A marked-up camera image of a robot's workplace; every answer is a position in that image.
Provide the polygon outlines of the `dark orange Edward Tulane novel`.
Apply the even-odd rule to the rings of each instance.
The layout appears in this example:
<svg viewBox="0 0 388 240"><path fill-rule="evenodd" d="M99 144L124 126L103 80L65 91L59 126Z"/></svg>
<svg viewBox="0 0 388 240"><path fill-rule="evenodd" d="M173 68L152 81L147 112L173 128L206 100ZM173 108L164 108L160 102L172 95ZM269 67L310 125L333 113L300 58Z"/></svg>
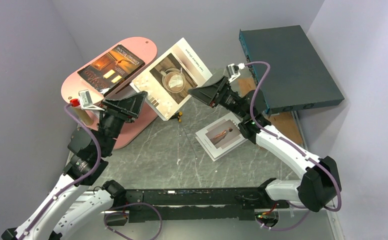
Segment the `dark orange Edward Tulane novel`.
<svg viewBox="0 0 388 240"><path fill-rule="evenodd" d="M100 94L107 96L144 65L141 58L118 44L77 73Z"/></svg>

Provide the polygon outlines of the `white fashion cover magazine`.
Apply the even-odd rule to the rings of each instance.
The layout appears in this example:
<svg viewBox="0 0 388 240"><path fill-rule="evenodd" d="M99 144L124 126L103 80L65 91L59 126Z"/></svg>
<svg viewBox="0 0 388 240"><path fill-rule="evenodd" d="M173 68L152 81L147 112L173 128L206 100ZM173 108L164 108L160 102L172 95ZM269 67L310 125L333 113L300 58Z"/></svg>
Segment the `white fashion cover magazine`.
<svg viewBox="0 0 388 240"><path fill-rule="evenodd" d="M237 115L229 112L195 133L196 140L212 161L217 161L247 141L238 126L240 122Z"/></svg>

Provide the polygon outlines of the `beige cup cover book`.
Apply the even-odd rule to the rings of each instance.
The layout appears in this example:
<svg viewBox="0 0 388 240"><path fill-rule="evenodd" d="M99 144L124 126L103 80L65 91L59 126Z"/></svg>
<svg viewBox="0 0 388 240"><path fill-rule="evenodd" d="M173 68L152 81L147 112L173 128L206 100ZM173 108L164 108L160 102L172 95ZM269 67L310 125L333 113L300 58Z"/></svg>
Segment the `beige cup cover book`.
<svg viewBox="0 0 388 240"><path fill-rule="evenodd" d="M129 84L136 92L147 92L146 103L168 121L191 98L188 90L203 86L212 77L185 38L146 67Z"/></svg>

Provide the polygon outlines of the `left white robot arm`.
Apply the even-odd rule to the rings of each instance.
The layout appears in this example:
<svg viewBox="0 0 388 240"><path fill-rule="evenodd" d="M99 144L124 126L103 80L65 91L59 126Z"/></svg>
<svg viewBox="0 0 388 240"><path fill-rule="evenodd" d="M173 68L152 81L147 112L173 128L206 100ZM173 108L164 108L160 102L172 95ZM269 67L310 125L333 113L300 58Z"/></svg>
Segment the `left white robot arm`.
<svg viewBox="0 0 388 240"><path fill-rule="evenodd" d="M63 240L100 207L121 209L126 203L126 191L117 182L109 181L90 202L66 213L108 166L104 159L111 156L124 124L133 123L139 117L147 95L141 91L120 99L105 98L100 106L93 104L88 90L80 91L78 98L71 99L64 107L65 112L69 113L70 107L98 111L97 129L81 123L73 131L67 146L73 156L53 190L24 223L6 229L1 239Z"/></svg>

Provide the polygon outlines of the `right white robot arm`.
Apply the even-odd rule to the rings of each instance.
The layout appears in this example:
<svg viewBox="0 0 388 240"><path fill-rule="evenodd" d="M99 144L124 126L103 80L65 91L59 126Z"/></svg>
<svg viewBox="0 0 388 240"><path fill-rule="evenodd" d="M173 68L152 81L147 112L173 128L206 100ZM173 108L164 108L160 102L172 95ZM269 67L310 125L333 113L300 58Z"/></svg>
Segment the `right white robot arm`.
<svg viewBox="0 0 388 240"><path fill-rule="evenodd" d="M283 135L262 112L265 107L259 89L239 96L223 76L217 82L192 88L188 93L201 103L214 108L222 106L242 119L238 128L242 136L282 160L298 180L270 178L258 188L257 200L269 208L277 201L298 202L312 212L326 209L338 212L342 206L341 181L336 161L320 157Z"/></svg>

